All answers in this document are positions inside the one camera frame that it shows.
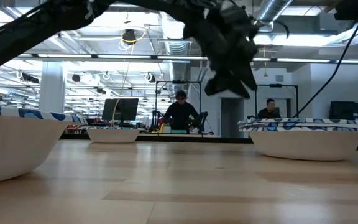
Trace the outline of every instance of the person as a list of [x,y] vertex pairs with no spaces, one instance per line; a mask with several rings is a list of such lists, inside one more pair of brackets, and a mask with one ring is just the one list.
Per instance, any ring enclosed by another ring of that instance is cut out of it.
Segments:
[[259,111],[258,118],[281,118],[280,113],[276,111],[276,102],[273,99],[267,99],[266,104],[266,108]]
[[170,123],[172,130],[189,130],[187,121],[192,116],[193,119],[197,119],[198,113],[194,109],[194,106],[187,103],[187,95],[183,90],[179,90],[175,95],[176,102],[172,103],[167,112],[165,112],[165,120],[169,120],[172,117]]

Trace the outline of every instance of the doorway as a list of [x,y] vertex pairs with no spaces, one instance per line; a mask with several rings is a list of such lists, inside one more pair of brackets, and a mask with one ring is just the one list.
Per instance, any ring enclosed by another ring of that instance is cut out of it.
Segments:
[[221,98],[221,137],[243,138],[237,123],[244,119],[244,99]]

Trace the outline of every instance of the metal frame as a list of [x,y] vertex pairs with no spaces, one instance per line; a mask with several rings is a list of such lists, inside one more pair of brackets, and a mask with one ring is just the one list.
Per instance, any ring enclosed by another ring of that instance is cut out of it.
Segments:
[[157,97],[158,97],[158,84],[159,83],[173,83],[173,84],[186,84],[186,83],[198,83],[198,85],[200,86],[200,92],[198,94],[198,101],[199,103],[199,107],[198,107],[198,112],[201,113],[201,82],[200,81],[181,81],[181,80],[175,80],[175,81],[156,81],[155,82],[155,110],[157,110]]
[[[298,96],[298,85],[282,85],[282,84],[270,84],[270,85],[257,85],[257,86],[268,86],[270,88],[283,88],[283,87],[294,87],[295,88],[295,97],[296,97],[296,113],[298,114],[299,112],[299,96]],[[257,91],[255,91],[255,117],[258,117],[258,97],[257,97]]]

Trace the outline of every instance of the hanging cable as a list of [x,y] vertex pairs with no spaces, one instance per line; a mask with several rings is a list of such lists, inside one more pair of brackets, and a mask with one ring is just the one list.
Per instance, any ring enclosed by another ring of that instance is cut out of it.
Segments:
[[294,118],[296,118],[297,116],[299,116],[299,114],[300,114],[303,110],[305,110],[305,108],[316,98],[316,96],[318,96],[318,95],[321,93],[321,91],[322,91],[322,90],[329,84],[329,82],[335,77],[335,75],[337,74],[337,72],[338,72],[338,70],[339,70],[339,67],[340,67],[341,64],[342,64],[342,60],[343,60],[343,58],[345,57],[345,54],[346,54],[348,48],[350,47],[350,45],[351,45],[351,43],[352,43],[352,41],[353,41],[353,38],[354,38],[354,37],[356,36],[356,34],[357,34],[357,31],[358,31],[358,25],[357,25],[356,29],[354,30],[354,32],[353,32],[351,38],[350,38],[349,41],[347,42],[346,47],[345,47],[345,50],[343,51],[342,56],[341,56],[341,58],[339,59],[338,64],[336,65],[336,68],[335,68],[334,73],[333,73],[333,74],[331,75],[331,77],[327,80],[327,82],[310,98],[310,100],[302,107],[302,109],[299,110],[299,111],[296,113],[296,115],[294,116]]
[[[134,53],[134,48],[135,48],[135,45],[132,46],[132,50],[131,50],[131,55]],[[121,90],[119,92],[119,95],[118,95],[118,99],[117,99],[117,102],[116,102],[116,105],[114,106],[114,110],[112,111],[112,120],[111,120],[111,126],[113,127],[114,126],[114,117],[116,115],[116,108],[117,108],[117,105],[118,105],[118,102],[119,102],[119,99],[122,95],[122,91],[124,90],[124,85],[125,85],[125,81],[127,80],[127,75],[128,75],[128,72],[129,72],[129,65],[131,63],[129,62],[128,63],[128,67],[127,67],[127,72],[125,73],[125,77],[122,81],[122,87],[121,87]]]

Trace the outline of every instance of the ceiling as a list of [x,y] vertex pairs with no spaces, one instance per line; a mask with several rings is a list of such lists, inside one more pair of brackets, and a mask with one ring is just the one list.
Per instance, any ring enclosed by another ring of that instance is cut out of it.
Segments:
[[[312,39],[317,36],[335,37],[348,29],[348,23],[335,21],[332,9],[337,1],[296,0],[283,12],[280,20],[285,21],[290,27],[291,33],[302,35],[312,34]],[[247,12],[257,14],[261,0],[237,1],[245,5]],[[1,7],[0,26],[12,21],[21,14],[26,13],[29,7]],[[41,44],[28,50],[28,54],[136,54],[136,55],[164,55],[168,54],[174,44],[185,43],[186,49],[182,49],[182,55],[200,55],[200,48],[193,41],[167,42],[168,38],[180,38],[183,25],[177,21],[165,21],[160,14],[149,12],[136,7],[112,6],[108,12],[94,20],[84,28],[61,32]],[[121,35],[126,29],[134,29],[138,41],[133,46],[123,44]],[[262,33],[272,40],[283,36],[282,27],[275,27],[271,33]],[[282,42],[280,45],[263,45],[258,57],[283,57],[283,58],[339,58],[343,49],[343,43],[338,47],[310,47],[308,44],[296,43],[295,39]],[[358,59],[358,46],[352,46],[347,58]],[[197,75],[191,75],[190,69],[183,69],[198,64],[182,64],[182,67],[172,63],[149,62],[63,62],[67,71],[67,90],[65,111],[71,114],[89,115],[90,117],[101,114],[104,100],[114,96],[139,97],[140,105],[138,113],[149,116],[154,109],[155,83],[148,81],[153,75],[157,81],[191,80],[196,81]],[[25,108],[38,108],[40,86],[22,81],[22,73],[31,75],[42,81],[41,61],[12,60],[0,67],[0,104],[14,105]],[[254,63],[254,69],[287,68],[288,71],[297,69],[300,64],[290,63]],[[74,82],[73,75],[80,75],[81,81]],[[97,93],[94,86],[99,86],[106,94]],[[157,97],[157,109],[164,112],[174,90],[186,88],[163,84],[161,94]]]

